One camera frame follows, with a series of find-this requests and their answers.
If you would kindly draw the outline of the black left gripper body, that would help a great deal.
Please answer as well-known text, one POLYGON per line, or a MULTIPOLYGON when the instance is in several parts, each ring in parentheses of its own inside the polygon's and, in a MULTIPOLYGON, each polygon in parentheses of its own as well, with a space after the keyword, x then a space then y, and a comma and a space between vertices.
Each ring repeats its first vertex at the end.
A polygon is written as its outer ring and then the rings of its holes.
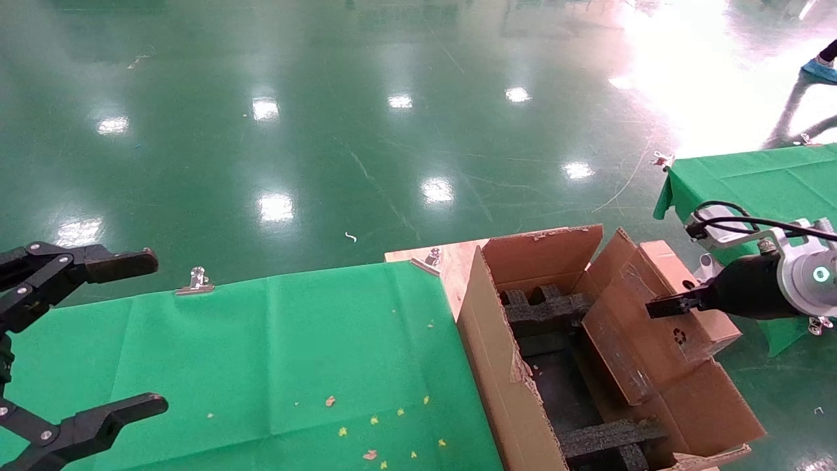
POLYGON ((8 334, 1 334, 0 361, 1 361, 1 387, 5 387, 12 381, 12 365, 15 355, 12 352, 12 340, 8 334))

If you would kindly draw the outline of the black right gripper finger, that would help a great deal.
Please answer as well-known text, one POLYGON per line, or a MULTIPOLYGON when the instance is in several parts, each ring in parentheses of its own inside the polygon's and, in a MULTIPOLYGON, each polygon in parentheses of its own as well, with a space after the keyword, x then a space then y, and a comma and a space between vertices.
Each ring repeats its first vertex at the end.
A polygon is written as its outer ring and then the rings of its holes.
POLYGON ((651 319, 664 319, 685 315, 700 307, 700 299, 694 294, 676 294, 660 297, 646 303, 651 319))

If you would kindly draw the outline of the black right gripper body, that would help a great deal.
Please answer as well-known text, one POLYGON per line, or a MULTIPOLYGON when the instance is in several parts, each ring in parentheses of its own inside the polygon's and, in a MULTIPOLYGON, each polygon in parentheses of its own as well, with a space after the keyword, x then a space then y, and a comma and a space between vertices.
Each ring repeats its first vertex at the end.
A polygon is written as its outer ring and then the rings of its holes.
POLYGON ((749 254, 733 260, 702 283, 697 310, 717 310, 742 318, 785 317, 785 296, 778 286, 779 254, 749 254))

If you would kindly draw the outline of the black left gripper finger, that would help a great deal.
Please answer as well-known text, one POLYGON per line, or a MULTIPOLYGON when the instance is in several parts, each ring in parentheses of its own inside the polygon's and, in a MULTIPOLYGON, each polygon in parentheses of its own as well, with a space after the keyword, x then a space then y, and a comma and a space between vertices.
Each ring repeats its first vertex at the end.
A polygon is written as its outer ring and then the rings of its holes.
POLYGON ((161 415, 169 408, 160 394, 138 394, 79 411, 53 424, 3 398, 1 426, 29 445, 2 465, 3 470, 61 470, 69 463, 111 449, 129 424, 161 415))
POLYGON ((1 331, 20 334, 84 284, 157 272, 153 250, 114 254, 104 245, 30 243, 1 254, 1 331))

